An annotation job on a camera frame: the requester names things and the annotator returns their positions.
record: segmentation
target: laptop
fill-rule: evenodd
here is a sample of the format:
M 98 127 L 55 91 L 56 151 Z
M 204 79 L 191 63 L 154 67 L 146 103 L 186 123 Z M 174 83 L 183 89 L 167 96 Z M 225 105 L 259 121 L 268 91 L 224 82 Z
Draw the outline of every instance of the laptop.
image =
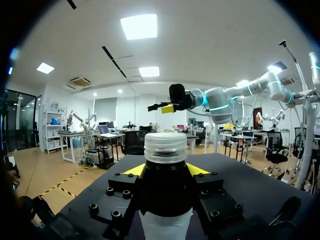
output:
M 102 137 L 110 138 L 110 137 L 117 136 L 117 134 L 110 133 L 107 125 L 98 125 L 98 130 L 99 130 L 100 136 L 102 136 Z

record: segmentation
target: black chair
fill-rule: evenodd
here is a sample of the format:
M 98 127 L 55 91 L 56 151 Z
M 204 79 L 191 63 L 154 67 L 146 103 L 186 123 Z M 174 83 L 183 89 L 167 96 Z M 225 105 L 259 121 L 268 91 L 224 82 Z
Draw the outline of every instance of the black chair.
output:
M 139 130 L 140 130 L 140 131 L 147 132 L 147 133 L 151 133 L 152 130 L 153 130 L 153 127 L 152 127 L 152 126 L 140 126 L 140 127 L 139 127 Z
M 294 128 L 294 133 L 295 133 L 295 139 L 294 139 L 294 143 L 293 143 L 293 156 L 295 156 L 298 159 L 301 159 L 303 154 L 304 154 L 304 141 L 303 141 L 303 136 L 304 138 L 306 138 L 306 132 L 307 129 L 304 127 L 303 128 L 303 135 L 301 133 L 301 128 L 300 127 L 295 127 Z
M 196 136 L 199 137 L 199 139 L 195 140 L 195 145 L 201 145 L 203 140 L 206 139 L 206 128 L 204 128 L 201 133 L 197 133 Z
M 281 173 L 281 169 L 276 167 L 277 164 L 284 163 L 288 161 L 289 148 L 286 146 L 282 146 L 282 136 L 279 131 L 269 131 L 268 135 L 268 147 L 266 148 L 266 159 L 273 163 L 273 166 L 266 167 L 262 170 L 270 170 L 269 176 L 272 176 L 272 172 L 275 170 L 279 174 Z
M 144 155 L 146 131 L 126 131 L 124 132 L 124 146 L 121 151 L 124 155 Z

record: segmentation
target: black cable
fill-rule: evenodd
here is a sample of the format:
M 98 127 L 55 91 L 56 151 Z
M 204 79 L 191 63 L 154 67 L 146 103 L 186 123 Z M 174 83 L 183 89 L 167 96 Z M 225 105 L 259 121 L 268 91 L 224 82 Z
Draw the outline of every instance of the black cable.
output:
M 272 226 L 275 227 L 275 226 L 280 226 L 280 225 L 284 225 L 285 227 L 293 227 L 293 228 L 296 228 L 297 226 L 292 222 L 292 221 L 279 221 L 279 222 L 276 222 L 275 224 L 273 224 Z
M 36 168 L 37 168 L 38 159 L 39 159 L 39 152 L 37 153 L 36 161 L 35 161 L 35 164 L 34 164 L 34 169 L 33 169 L 33 172 L 31 174 L 31 177 L 29 179 L 28 187 L 26 188 L 26 191 L 25 191 L 25 195 L 26 196 L 28 196 L 28 190 L 29 190 L 29 187 L 30 187 L 31 180 L 34 177 L 34 174 L 35 174 L 35 171 L 36 171 Z

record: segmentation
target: computer monitor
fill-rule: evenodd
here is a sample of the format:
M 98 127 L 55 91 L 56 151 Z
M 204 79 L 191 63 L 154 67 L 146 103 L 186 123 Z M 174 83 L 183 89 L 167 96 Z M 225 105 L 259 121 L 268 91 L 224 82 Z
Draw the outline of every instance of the computer monitor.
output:
M 99 133 L 100 134 L 109 134 L 109 128 L 107 125 L 98 125 Z
M 108 126 L 108 128 L 110 128 L 110 129 L 114 129 L 115 127 L 114 127 L 114 122 L 113 121 L 107 121 L 106 122 L 106 125 Z
M 205 123 L 204 121 L 197 121 L 195 125 L 198 126 L 198 128 L 204 129 L 205 128 L 204 123 Z

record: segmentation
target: ceiling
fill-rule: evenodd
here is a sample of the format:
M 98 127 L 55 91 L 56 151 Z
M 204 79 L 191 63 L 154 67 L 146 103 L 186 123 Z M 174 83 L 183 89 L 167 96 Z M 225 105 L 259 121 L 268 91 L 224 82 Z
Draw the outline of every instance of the ceiling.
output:
M 40 19 L 19 48 L 10 81 L 65 88 L 68 80 L 85 76 L 92 82 L 91 89 L 67 89 L 86 99 L 92 99 L 93 92 L 97 98 L 119 97 L 119 88 L 126 97 L 134 91 L 168 94 L 171 83 L 232 87 L 261 76 L 278 61 L 288 67 L 286 74 L 298 76 L 292 59 L 278 46 L 286 39 L 311 83 L 312 47 L 291 17 L 271 0 L 73 2 L 76 9 L 61 0 Z M 120 19 L 140 14 L 157 14 L 157 38 L 128 41 Z M 37 71 L 42 62 L 55 70 Z M 160 76 L 130 77 L 139 75 L 138 67 L 149 66 L 158 66 Z

